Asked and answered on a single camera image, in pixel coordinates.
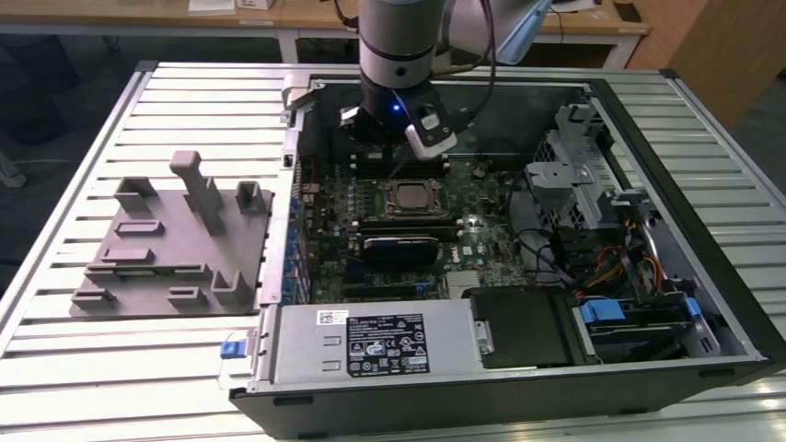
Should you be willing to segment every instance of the warning symbol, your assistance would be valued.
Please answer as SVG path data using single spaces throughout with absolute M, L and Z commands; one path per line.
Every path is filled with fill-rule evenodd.
M 350 356 L 363 356 L 366 354 L 366 343 L 354 343 L 348 349 Z

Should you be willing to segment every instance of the blue tab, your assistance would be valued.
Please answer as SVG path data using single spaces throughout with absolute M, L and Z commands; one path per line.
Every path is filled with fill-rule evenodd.
M 221 359 L 241 359 L 245 357 L 245 340 L 221 343 Z
M 686 298 L 686 307 L 687 307 L 687 313 L 690 313 L 690 317 L 692 319 L 698 318 L 700 316 L 700 306 L 699 306 L 699 303 L 696 302 L 695 298 L 692 298 L 692 297 Z
M 623 306 L 614 299 L 592 299 L 578 308 L 584 324 L 600 320 L 624 320 Z

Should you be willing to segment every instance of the robotic arm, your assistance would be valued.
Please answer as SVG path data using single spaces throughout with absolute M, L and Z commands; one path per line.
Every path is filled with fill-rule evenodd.
M 360 0 L 360 106 L 342 110 L 342 129 L 372 144 L 408 142 L 415 156 L 435 157 L 458 143 L 474 111 L 448 114 L 430 78 L 438 45 L 523 58 L 550 0 Z M 502 41 L 498 48 L 495 41 Z M 447 72 L 474 67 L 458 66 Z

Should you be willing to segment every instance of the aluminum extrusion table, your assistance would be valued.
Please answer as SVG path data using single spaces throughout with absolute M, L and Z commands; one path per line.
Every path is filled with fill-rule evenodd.
M 219 359 L 220 342 L 255 326 L 253 315 L 83 321 L 69 317 L 69 297 L 117 208 L 119 179 L 148 175 L 157 189 L 179 188 L 167 167 L 176 149 L 199 150 L 203 173 L 217 178 L 221 189 L 257 180 L 287 193 L 292 175 L 281 173 L 277 160 L 293 147 L 287 140 L 292 144 L 295 129 L 280 117 L 281 89 L 295 72 L 352 75 L 358 67 L 161 63 L 133 74 L 0 302 L 0 433 L 13 440 L 267 439 L 223 390 L 227 382 L 248 377 L 248 360 L 221 364 Z M 658 72 L 500 70 L 510 77 L 588 73 L 607 79 L 785 332 L 786 199 L 678 79 Z M 630 165 L 622 161 L 622 166 L 635 184 Z M 265 253 L 281 247 L 269 241 Z M 260 279 L 264 274 L 263 264 Z M 782 440 L 783 410 L 786 380 L 774 376 L 710 390 L 658 413 L 362 440 Z

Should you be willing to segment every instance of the wooden desk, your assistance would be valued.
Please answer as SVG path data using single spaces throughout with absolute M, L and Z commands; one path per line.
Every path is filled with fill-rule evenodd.
M 786 63 L 786 2 L 635 0 L 655 25 L 630 66 L 670 68 L 731 127 Z
M 342 0 L 348 16 L 356 0 Z M 612 46 L 606 68 L 624 68 L 639 38 L 650 27 L 620 20 L 611 0 L 576 14 L 548 14 L 539 43 Z M 277 0 L 271 10 L 239 9 L 237 14 L 189 17 L 188 0 L 1 0 L 0 32 L 124 36 L 272 37 L 285 63 L 296 63 L 299 38 L 356 38 L 335 17 L 332 2 Z

